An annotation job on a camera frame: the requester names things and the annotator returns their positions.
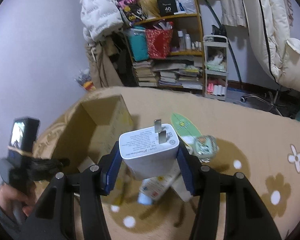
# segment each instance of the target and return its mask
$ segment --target red gift bag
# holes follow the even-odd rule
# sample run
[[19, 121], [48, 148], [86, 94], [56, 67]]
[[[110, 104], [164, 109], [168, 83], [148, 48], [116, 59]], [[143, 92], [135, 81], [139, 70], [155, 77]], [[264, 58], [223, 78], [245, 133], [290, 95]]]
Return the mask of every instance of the red gift bag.
[[150, 58], [165, 59], [170, 53], [172, 30], [146, 29], [148, 54]]

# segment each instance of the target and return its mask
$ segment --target bottle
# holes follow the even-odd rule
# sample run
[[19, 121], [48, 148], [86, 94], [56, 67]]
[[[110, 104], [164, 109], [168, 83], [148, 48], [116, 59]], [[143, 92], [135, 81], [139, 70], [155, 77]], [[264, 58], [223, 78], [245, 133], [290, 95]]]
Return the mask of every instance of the bottle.
[[186, 42], [185, 42], [185, 38], [183, 37], [183, 31], [178, 31], [178, 37], [179, 37], [179, 50], [185, 51]]
[[190, 49], [191, 50], [191, 40], [190, 40], [190, 35], [186, 34], [186, 49]]

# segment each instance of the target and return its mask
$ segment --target wall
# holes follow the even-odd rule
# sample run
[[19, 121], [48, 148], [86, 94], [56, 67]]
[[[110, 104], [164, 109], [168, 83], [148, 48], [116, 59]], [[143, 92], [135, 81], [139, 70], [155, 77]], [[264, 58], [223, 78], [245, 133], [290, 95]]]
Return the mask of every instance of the wall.
[[[218, 18], [221, 20], [222, 10], [220, 0], [208, 0]], [[205, 35], [211, 34], [211, 25], [218, 26], [204, 0], [198, 0], [202, 14], [202, 26]], [[295, 0], [291, 0], [294, 22], [290, 29], [290, 36], [300, 40], [300, 7]], [[278, 85], [262, 69], [255, 58], [250, 46], [248, 28], [226, 26], [227, 34], [236, 57], [242, 82], [276, 89]], [[233, 60], [228, 52], [229, 79], [238, 81]]]
[[42, 132], [85, 94], [74, 81], [88, 67], [79, 1], [0, 5], [0, 157], [7, 155], [14, 118], [39, 118]]

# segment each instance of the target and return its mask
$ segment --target white power adapter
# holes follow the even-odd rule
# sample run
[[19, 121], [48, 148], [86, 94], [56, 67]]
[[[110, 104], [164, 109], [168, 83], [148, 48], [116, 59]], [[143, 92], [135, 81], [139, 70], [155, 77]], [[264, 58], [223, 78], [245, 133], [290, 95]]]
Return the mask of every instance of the white power adapter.
[[119, 137], [122, 159], [137, 180], [167, 174], [176, 158], [179, 138], [170, 124], [161, 125], [156, 120], [154, 126], [123, 133]]

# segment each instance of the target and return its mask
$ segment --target hand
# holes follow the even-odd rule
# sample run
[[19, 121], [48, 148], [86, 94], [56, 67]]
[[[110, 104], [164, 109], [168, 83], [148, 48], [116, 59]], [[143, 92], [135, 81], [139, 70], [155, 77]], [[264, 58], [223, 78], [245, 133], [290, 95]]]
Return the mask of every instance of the hand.
[[29, 190], [29, 196], [23, 194], [22, 192], [18, 191], [17, 189], [3, 184], [0, 186], [0, 207], [5, 212], [7, 216], [13, 218], [13, 210], [12, 210], [12, 202], [19, 201], [26, 203], [27, 206], [22, 208], [22, 211], [28, 217], [32, 212], [33, 206], [35, 204], [35, 184], [33, 183]]

